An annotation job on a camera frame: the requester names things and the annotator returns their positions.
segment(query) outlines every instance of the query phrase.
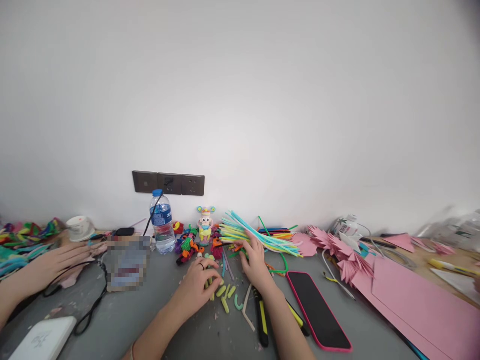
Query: wall socket panel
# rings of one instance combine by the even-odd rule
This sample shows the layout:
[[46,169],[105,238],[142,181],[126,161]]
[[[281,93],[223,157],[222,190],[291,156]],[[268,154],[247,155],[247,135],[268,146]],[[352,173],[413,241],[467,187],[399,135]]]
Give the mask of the wall socket panel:
[[163,189],[165,195],[182,195],[183,175],[159,172],[157,176],[158,188]]
[[181,176],[181,194],[191,196],[203,196],[205,193],[205,176],[185,175]]
[[163,189],[165,195],[204,196],[205,176],[166,172],[132,171],[137,193],[151,194]]

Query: water bottle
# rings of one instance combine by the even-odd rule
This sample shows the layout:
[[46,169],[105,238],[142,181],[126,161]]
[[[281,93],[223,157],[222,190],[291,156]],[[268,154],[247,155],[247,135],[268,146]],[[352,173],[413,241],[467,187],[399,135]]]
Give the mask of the water bottle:
[[175,247],[175,234],[172,224],[172,207],[162,189],[153,191],[150,204],[151,225],[155,231],[156,248],[160,254],[168,254]]

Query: yellow pen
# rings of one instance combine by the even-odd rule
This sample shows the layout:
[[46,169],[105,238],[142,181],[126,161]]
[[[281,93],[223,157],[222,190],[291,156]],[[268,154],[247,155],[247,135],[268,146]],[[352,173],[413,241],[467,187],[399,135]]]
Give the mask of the yellow pen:
[[453,271],[455,273],[466,275],[466,276],[471,277],[471,278],[480,277],[480,272],[470,271],[470,270],[467,270],[464,267],[458,267],[458,266],[452,265],[451,263],[448,263],[448,262],[435,260],[435,259],[430,259],[428,261],[428,263],[430,265],[436,267],[437,269],[447,269],[447,270]]

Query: black phone screen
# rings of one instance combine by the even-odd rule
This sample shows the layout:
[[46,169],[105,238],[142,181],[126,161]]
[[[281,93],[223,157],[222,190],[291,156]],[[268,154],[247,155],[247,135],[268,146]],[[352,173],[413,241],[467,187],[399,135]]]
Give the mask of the black phone screen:
[[350,341],[312,277],[307,273],[294,271],[289,271],[287,276],[320,345],[333,349],[351,349]]

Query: marker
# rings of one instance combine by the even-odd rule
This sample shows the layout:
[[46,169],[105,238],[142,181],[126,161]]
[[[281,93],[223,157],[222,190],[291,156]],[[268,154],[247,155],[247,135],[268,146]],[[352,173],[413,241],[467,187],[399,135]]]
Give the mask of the marker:
[[447,270],[453,271],[455,273],[466,275],[466,276],[471,277],[471,278],[480,277],[480,272],[470,271],[470,270],[467,270],[466,268],[458,267],[458,266],[452,265],[451,263],[448,263],[448,262],[435,260],[435,259],[430,259],[428,261],[428,263],[430,265],[436,267],[437,269],[447,269]]
[[293,317],[295,318],[296,322],[298,323],[298,326],[300,327],[301,332],[303,333],[304,336],[309,337],[310,336],[310,331],[308,331],[307,327],[305,326],[305,321],[300,317],[300,315],[295,311],[295,309],[290,305],[289,301],[285,299],[286,302],[288,303],[288,307],[290,308],[291,313],[293,314]]

